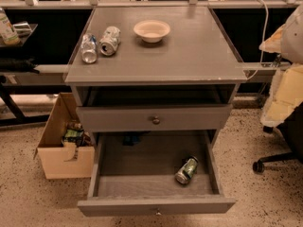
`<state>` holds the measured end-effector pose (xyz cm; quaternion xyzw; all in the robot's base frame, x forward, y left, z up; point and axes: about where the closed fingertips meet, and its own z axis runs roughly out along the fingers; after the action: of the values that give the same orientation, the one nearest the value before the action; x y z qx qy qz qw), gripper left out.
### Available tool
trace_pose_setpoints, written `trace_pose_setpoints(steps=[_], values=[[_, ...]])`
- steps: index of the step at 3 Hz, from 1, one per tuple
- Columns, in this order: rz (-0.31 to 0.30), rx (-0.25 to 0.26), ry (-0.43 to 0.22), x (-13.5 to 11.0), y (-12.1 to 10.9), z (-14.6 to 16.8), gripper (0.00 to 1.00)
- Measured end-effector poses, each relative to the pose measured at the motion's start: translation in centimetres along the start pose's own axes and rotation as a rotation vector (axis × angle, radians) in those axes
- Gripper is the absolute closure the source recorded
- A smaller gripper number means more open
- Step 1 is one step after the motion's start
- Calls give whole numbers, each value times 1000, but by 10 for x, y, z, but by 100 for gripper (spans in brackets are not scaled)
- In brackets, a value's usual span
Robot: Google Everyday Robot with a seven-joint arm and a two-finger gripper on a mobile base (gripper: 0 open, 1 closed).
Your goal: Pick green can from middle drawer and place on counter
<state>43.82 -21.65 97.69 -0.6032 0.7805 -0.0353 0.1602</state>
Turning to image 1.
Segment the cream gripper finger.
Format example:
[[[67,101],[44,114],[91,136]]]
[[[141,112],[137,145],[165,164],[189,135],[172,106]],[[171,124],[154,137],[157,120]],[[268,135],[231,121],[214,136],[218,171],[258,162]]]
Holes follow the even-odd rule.
[[[280,53],[283,30],[284,26],[280,26],[268,39],[260,44],[259,49],[268,53]]]
[[[303,65],[293,63],[285,71],[276,70],[273,76],[270,95],[260,117],[266,127],[276,127],[303,102]]]

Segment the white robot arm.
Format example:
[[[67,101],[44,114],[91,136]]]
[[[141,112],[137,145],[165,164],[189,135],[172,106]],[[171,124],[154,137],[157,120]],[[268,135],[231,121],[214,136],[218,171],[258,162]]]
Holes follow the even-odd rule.
[[[266,127],[276,127],[303,102],[303,5],[259,49],[278,53],[292,63],[285,71],[276,70],[270,96],[263,106],[260,122]]]

